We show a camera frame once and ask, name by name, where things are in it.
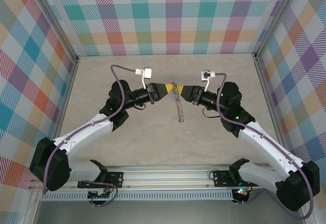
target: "plaid backdrop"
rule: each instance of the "plaid backdrop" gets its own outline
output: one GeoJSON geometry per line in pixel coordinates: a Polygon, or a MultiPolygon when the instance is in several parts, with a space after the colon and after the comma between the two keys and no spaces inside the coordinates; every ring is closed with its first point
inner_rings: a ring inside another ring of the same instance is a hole
{"type": "Polygon", "coordinates": [[[270,1],[48,0],[76,52],[84,55],[251,53],[263,16],[273,17],[270,1]]]}
{"type": "Polygon", "coordinates": [[[73,62],[35,0],[0,0],[0,223],[18,223],[36,143],[53,137],[73,62]]]}
{"type": "Polygon", "coordinates": [[[326,0],[294,0],[262,58],[287,146],[320,168],[320,198],[326,184],[326,0]]]}

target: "plywood surface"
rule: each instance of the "plywood surface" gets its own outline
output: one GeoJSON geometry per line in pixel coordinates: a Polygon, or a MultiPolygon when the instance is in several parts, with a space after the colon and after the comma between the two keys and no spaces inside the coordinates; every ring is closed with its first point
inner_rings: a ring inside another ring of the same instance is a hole
{"type": "MultiPolygon", "coordinates": [[[[250,54],[148,55],[82,57],[65,115],[62,133],[85,123],[105,105],[115,81],[111,64],[128,68],[152,68],[148,82],[201,85],[200,71],[226,72],[242,92],[242,106],[276,138],[262,89],[250,54]]],[[[116,69],[132,90],[142,87],[141,77],[116,69]]],[[[209,90],[216,92],[222,78],[209,90]]],[[[128,110],[128,120],[116,131],[80,150],[75,160],[96,159],[104,165],[162,165],[233,163],[245,157],[265,162],[247,144],[228,133],[219,119],[207,119],[202,107],[182,101],[184,122],[178,122],[176,104],[167,95],[144,111],[128,110]]]]}

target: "spring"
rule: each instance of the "spring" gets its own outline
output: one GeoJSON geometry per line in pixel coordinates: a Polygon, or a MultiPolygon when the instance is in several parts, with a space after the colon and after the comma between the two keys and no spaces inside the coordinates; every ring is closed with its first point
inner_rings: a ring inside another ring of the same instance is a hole
{"type": "Polygon", "coordinates": [[[183,108],[182,108],[182,104],[181,104],[180,94],[178,91],[178,86],[174,82],[172,83],[172,85],[173,85],[172,92],[174,93],[174,96],[175,96],[175,103],[177,105],[179,122],[184,122],[183,108]]]}

